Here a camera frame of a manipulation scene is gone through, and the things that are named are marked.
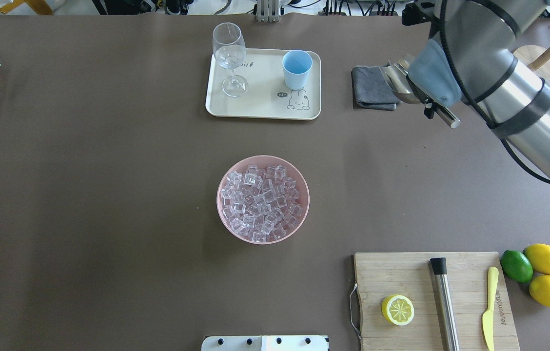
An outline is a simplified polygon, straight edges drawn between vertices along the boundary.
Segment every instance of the glass stem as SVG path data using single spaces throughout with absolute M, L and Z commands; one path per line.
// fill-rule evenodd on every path
M 238 85 L 238 80 L 236 79 L 236 74 L 234 73 L 234 69 L 232 69 L 232 85 L 233 86 L 237 86 Z

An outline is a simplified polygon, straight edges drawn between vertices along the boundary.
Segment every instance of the yellow knife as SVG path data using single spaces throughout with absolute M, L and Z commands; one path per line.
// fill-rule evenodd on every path
M 483 312 L 483 336 L 489 351 L 494 351 L 494 297 L 498 286 L 498 269 L 490 267 L 487 270 L 487 311 Z

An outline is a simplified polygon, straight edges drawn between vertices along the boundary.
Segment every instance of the sliced lemon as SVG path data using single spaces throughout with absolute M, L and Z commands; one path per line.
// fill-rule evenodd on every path
M 381 303 L 384 317 L 396 325 L 407 325 L 413 320 L 413 303 L 403 295 L 390 295 Z

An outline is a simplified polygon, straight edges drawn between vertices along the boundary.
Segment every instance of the black cable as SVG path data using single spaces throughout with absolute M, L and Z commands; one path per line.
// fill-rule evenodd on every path
M 362 4 L 360 4 L 358 0 L 355 0 L 355 3 L 357 3 L 357 6 L 359 6 L 359 10 L 362 11 L 362 16 L 364 16 L 364 9 L 362 8 Z
M 530 175 L 532 175 L 536 179 L 541 180 L 542 182 L 544 182 L 546 184 L 550 184 L 550 179 L 548 179 L 546 177 L 542 177 L 541 175 L 535 173 L 527 165 L 525 165 L 524 162 L 522 162 L 522 160 L 520 160 L 520 158 L 518 158 L 518 155 L 516 155 L 514 153 L 513 149 L 511 148 L 511 146 L 509 146 L 509 143 L 506 140 L 501 139 L 500 142 L 502 142 L 503 146 L 505 147 L 505 150 L 507 150 L 507 153 L 509 153 L 509 156 L 511 156 L 511 158 L 513 158 L 513 160 L 515 161 L 516 164 L 518 164 L 518 166 L 522 167 L 523 170 L 527 171 L 527 173 L 529 173 Z
M 368 7 L 368 11 L 366 11 L 366 13 L 363 13 L 362 12 L 362 16 L 368 16 L 369 14 L 371 14 L 371 11 L 373 10 L 373 8 L 375 7 L 375 3 L 371 3 L 371 6 Z
M 216 11 L 215 14 L 223 13 L 226 9 L 228 9 L 228 7 L 230 7 L 231 3 L 232 3 L 232 0 L 228 0 L 228 2 L 226 2 L 225 6 L 223 6 L 219 11 Z
M 466 91 L 464 82 L 461 80 L 459 73 L 457 72 L 457 69 L 455 68 L 455 62 L 453 62 L 453 59 L 451 57 L 451 51 L 449 50 L 449 43 L 446 39 L 446 5 L 448 3 L 448 0 L 444 0 L 442 2 L 442 6 L 440 7 L 440 40 L 442 42 L 442 48 L 444 49 L 444 53 L 446 55 L 446 60 L 449 62 L 449 67 L 451 68 L 451 73 L 453 73 L 453 76 L 455 77 L 455 80 L 457 81 L 457 84 L 459 85 L 459 88 L 462 90 L 462 93 L 464 93 L 464 97 L 466 100 L 468 100 L 468 103 L 472 106 L 473 109 L 475 109 L 476 113 L 478 113 L 481 118 L 485 121 L 487 126 L 489 128 L 493 128 L 495 126 L 495 123 L 493 120 L 483 111 L 483 109 L 476 104 L 475 100 L 470 96 L 470 94 Z M 513 158 L 513 160 L 518 164 L 518 166 L 522 167 L 524 171 L 529 173 L 531 176 L 535 177 L 538 180 L 541 180 L 542 182 L 546 184 L 550 184 L 550 179 L 542 177 L 541 175 L 535 173 L 531 168 L 529 168 L 527 165 L 522 162 L 518 158 L 518 155 L 516 155 L 511 147 L 509 147 L 509 143 L 507 143 L 506 140 L 500 140 L 500 142 L 503 144 L 503 147 L 505 147 L 505 150 L 507 150 L 507 153 L 509 153 L 509 156 Z
M 308 5 L 304 5 L 304 6 L 295 6 L 295 5 L 290 5 L 288 4 L 288 6 L 290 7 L 294 7 L 295 9 L 302 9 L 304 7 L 308 7 L 308 6 L 312 6 L 314 4 L 318 4 L 321 0 L 316 0 L 315 2 L 312 2 L 311 4 L 308 4 Z
M 343 2 L 345 2 L 345 0 L 340 0 L 340 8 L 338 9 L 338 14 L 342 13 L 342 3 Z M 349 16 L 352 16 L 351 15 L 351 7 L 349 6 L 348 0 L 346 1 L 346 3 L 347 3 L 347 9 L 349 9 Z

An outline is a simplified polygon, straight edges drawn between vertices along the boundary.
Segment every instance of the gray cloth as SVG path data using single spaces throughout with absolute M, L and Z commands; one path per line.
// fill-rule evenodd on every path
M 379 66 L 356 66 L 351 71 L 355 102 L 365 109 L 394 111 L 400 100 L 381 74 Z

